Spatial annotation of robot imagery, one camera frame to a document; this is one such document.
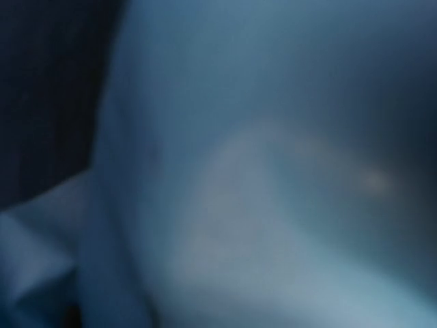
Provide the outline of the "blue wrapping paper sheet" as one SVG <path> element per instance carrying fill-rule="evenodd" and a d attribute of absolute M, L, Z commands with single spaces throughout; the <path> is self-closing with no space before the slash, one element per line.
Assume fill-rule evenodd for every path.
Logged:
<path fill-rule="evenodd" d="M 2 327 L 435 327 L 435 1 L 2 1 Z"/>

